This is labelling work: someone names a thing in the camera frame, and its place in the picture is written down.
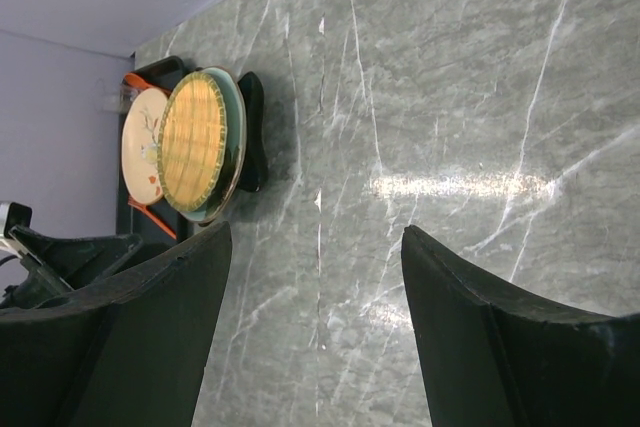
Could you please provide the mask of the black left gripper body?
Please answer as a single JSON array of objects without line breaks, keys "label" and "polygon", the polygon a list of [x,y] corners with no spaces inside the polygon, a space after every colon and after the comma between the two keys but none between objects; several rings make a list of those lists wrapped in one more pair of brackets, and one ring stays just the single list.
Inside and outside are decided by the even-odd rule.
[{"label": "black left gripper body", "polygon": [[169,249],[136,233],[62,239],[16,226],[11,234],[23,252],[12,256],[28,275],[5,289],[3,309],[51,308],[67,300],[84,302],[90,295],[101,303],[127,297],[153,276],[138,266]]}]

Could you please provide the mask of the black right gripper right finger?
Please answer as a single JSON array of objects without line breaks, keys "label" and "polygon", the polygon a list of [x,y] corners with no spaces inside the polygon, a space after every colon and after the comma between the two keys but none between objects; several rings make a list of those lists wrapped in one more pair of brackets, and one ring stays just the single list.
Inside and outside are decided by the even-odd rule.
[{"label": "black right gripper right finger", "polygon": [[402,273],[436,426],[635,426],[639,318],[538,296],[416,226]]}]

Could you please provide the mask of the yellow rimmed plate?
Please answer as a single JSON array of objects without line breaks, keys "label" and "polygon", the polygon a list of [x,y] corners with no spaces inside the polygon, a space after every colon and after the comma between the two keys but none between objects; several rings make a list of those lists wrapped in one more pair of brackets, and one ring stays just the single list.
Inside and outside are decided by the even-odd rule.
[{"label": "yellow rimmed plate", "polygon": [[224,164],[227,116],[214,77],[197,71],[171,93],[158,134],[158,174],[164,197],[178,211],[205,204]]}]

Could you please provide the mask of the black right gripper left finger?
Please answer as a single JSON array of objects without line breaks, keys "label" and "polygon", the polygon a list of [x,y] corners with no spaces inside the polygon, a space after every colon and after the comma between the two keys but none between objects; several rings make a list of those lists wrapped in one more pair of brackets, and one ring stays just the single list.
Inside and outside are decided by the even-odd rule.
[{"label": "black right gripper left finger", "polygon": [[119,274],[1,312],[5,426],[188,426],[232,257],[212,225]]}]

